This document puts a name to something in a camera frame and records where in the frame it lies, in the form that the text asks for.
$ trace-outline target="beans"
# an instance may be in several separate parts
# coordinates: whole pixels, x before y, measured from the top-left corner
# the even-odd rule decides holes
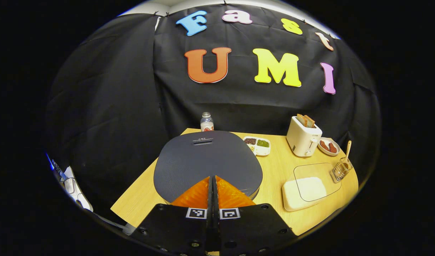
[[[262,147],[267,147],[268,148],[270,146],[270,144],[268,144],[268,141],[258,140],[257,146],[262,146]]]
[[[245,139],[245,143],[246,144],[255,145],[255,141],[256,141],[255,138],[247,138],[247,139]]]

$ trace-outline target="white dish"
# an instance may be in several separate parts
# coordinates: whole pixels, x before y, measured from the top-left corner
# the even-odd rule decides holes
[[[247,138],[255,138],[255,144],[246,144],[251,150],[252,150],[252,147],[254,148],[254,150],[252,150],[252,152],[254,152],[255,155],[265,156],[271,152],[271,142],[269,140],[267,140],[266,138],[246,136],[243,138],[243,141]],[[257,143],[259,140],[268,142],[268,147],[257,146]]]
[[[324,149],[321,145],[320,145],[320,141],[325,142],[325,144],[328,146],[330,143],[333,144],[333,146],[338,150],[336,153],[332,153],[329,152],[328,150]],[[331,138],[325,138],[325,137],[321,137],[318,141],[317,144],[318,148],[325,154],[330,155],[330,156],[337,156],[339,154],[339,152],[341,152],[341,148],[339,147],[339,145]]]

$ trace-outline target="green beans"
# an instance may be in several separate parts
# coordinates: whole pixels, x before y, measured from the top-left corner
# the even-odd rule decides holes
[[[269,147],[270,145],[268,144],[268,141],[264,141],[264,140],[258,140],[257,141],[257,146],[262,146],[262,147]]]

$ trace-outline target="bread slice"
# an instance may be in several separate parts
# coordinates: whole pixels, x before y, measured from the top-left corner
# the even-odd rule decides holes
[[[304,127],[307,127],[307,119],[302,114],[297,114],[297,119]]]
[[[314,124],[315,124],[315,121],[312,120],[312,118],[308,117],[307,115],[304,115],[304,118],[306,118],[306,120],[307,120],[307,122],[306,122],[307,126],[306,127],[313,128]]]

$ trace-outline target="wooden table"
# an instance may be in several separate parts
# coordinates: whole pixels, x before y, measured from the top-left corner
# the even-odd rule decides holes
[[[186,129],[182,134],[199,132],[199,129]],[[282,198],[282,186],[289,179],[295,167],[305,164],[329,162],[335,165],[345,154],[341,150],[337,156],[328,156],[316,149],[311,157],[297,157],[290,149],[285,136],[252,133],[234,133],[240,138],[255,136],[266,138],[271,142],[271,152],[267,156],[257,156],[262,167],[263,180],[254,203],[271,204],[276,212],[292,228],[296,235],[301,235],[326,219],[337,209],[343,207],[356,195],[358,179],[355,170],[351,170],[341,181],[341,188],[327,196],[320,203],[298,211],[286,211]],[[157,159],[134,181],[111,207],[112,211],[129,224],[137,227],[156,204],[165,204],[154,188],[153,176]]]

